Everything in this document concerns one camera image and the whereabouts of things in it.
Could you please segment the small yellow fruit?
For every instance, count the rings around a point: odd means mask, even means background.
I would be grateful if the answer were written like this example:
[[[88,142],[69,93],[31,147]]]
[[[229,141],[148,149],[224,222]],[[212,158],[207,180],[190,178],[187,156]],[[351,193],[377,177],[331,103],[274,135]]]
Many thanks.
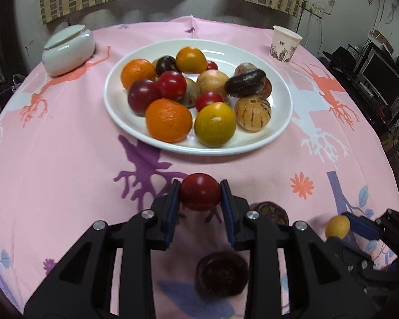
[[[326,238],[344,239],[350,231],[350,220],[345,215],[331,218],[325,227]]]

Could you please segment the dark water chestnut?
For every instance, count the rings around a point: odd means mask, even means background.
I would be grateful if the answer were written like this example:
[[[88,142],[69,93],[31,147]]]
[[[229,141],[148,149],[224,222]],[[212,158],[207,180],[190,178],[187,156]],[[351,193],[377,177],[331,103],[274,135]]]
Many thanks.
[[[180,73],[176,65],[176,59],[172,56],[163,56],[159,58],[156,63],[156,73],[158,76],[161,76],[161,74],[166,71],[176,71]]]
[[[224,89],[227,94],[234,97],[244,97],[261,92],[264,88],[266,73],[258,68],[233,76],[226,81]]]
[[[248,263],[233,252],[209,254],[199,260],[195,272],[195,286],[205,298],[240,295],[248,283]]]
[[[270,201],[255,203],[251,209],[258,211],[259,214],[267,217],[272,222],[280,225],[289,225],[289,217],[285,209],[278,204]]]

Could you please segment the striped pepino melon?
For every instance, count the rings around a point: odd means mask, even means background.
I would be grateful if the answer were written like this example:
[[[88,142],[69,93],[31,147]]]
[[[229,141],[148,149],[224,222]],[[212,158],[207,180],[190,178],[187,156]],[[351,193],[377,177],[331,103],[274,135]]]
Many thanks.
[[[234,106],[234,112],[238,124],[253,133],[264,129],[272,117],[270,103],[257,95],[240,98]]]

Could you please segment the orange mandarin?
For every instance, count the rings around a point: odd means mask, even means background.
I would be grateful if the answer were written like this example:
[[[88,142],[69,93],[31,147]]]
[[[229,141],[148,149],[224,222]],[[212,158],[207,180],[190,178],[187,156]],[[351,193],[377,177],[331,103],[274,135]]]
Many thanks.
[[[145,119],[150,135],[169,143],[184,140],[193,123],[190,111],[170,99],[158,99],[152,102],[146,109]]]
[[[123,87],[129,91],[132,85],[141,79],[154,81],[156,78],[156,68],[153,64],[143,58],[134,59],[127,63],[120,73]]]

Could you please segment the green yellow citrus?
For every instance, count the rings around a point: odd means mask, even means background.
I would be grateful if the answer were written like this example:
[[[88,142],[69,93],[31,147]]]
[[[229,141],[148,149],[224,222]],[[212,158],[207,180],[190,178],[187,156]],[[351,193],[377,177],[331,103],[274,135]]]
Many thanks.
[[[232,108],[224,102],[215,102],[199,111],[194,122],[194,133],[203,145],[218,148],[231,140],[236,126]]]

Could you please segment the large dark red plum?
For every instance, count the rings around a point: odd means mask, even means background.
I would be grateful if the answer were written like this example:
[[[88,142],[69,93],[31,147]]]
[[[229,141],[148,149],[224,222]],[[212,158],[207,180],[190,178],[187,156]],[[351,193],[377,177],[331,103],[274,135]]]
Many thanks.
[[[127,100],[136,115],[144,116],[149,105],[162,98],[162,93],[155,81],[141,79],[136,81],[128,91]]]

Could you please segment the brown pepino melon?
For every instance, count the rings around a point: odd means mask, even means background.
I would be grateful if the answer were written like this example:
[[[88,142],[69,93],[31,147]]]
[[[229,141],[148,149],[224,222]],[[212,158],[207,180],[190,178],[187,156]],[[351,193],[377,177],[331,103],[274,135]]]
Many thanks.
[[[248,70],[251,70],[251,69],[256,69],[256,66],[251,63],[242,63],[236,67],[236,69],[234,71],[234,75],[238,76],[238,75],[240,75]]]

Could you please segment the red tomato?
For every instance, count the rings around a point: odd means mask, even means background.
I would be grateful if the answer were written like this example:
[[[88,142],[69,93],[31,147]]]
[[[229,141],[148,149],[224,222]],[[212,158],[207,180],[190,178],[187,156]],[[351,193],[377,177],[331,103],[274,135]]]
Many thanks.
[[[196,100],[196,110],[199,112],[201,111],[204,107],[208,106],[209,104],[213,104],[216,102],[224,102],[223,98],[221,95],[219,95],[216,92],[206,92],[201,94],[198,99]]]
[[[218,65],[214,61],[208,61],[207,70],[218,70]]]
[[[163,98],[177,101],[186,93],[186,79],[177,71],[166,71],[158,79]]]
[[[194,173],[188,175],[180,185],[179,198],[183,206],[193,211],[205,212],[221,201],[219,183],[210,175]]]

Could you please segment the brownish pepino melon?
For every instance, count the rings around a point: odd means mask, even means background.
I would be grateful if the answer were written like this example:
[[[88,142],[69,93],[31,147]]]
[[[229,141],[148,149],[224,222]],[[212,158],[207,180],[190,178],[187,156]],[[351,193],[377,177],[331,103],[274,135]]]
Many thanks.
[[[182,104],[186,108],[190,109],[195,107],[196,100],[201,95],[201,89],[195,81],[190,78],[185,78],[186,81],[186,92],[181,99],[178,99],[178,103]]]

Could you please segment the pale pepino melon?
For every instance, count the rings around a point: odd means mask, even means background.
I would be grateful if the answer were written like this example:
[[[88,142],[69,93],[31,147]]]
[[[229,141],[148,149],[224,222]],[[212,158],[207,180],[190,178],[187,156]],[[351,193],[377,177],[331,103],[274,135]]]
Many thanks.
[[[226,81],[229,77],[224,72],[219,70],[206,70],[201,73],[197,78],[197,85],[202,94],[207,92],[215,92],[219,94],[226,102],[228,95],[225,90]]]

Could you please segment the yellow orange citrus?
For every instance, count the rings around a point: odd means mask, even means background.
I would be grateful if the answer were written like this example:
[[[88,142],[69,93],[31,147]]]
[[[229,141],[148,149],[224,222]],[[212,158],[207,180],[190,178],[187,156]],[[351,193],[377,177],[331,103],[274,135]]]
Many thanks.
[[[207,59],[200,49],[185,47],[176,55],[176,67],[182,73],[201,74],[207,70]]]

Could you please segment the computer monitor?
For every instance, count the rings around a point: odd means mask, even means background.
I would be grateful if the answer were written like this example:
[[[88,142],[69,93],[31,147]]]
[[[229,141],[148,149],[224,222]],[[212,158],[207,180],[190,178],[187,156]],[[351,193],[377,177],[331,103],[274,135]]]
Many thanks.
[[[399,74],[375,51],[370,52],[360,70],[360,77],[386,106],[392,106],[399,98]]]

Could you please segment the floral paper cup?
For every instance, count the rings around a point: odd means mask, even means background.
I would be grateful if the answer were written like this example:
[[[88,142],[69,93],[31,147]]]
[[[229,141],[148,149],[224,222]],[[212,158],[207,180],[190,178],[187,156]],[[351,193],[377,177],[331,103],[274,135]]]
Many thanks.
[[[296,32],[275,25],[269,55],[276,61],[289,63],[302,39]]]

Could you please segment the white oval plate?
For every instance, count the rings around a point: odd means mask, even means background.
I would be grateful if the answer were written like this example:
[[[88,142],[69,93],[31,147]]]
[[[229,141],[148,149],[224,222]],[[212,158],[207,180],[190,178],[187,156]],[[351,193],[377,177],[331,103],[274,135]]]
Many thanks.
[[[268,144],[288,126],[293,100],[262,59],[231,45],[176,39],[124,56],[104,103],[120,128],[149,145],[229,156]]]

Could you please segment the white lidded ceramic jar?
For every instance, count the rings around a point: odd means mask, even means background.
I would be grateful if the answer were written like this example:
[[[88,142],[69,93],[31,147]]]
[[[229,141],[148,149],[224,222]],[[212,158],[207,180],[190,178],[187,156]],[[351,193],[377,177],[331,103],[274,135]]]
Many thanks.
[[[50,76],[61,76],[83,65],[94,52],[92,31],[84,24],[74,24],[51,36],[41,61]]]

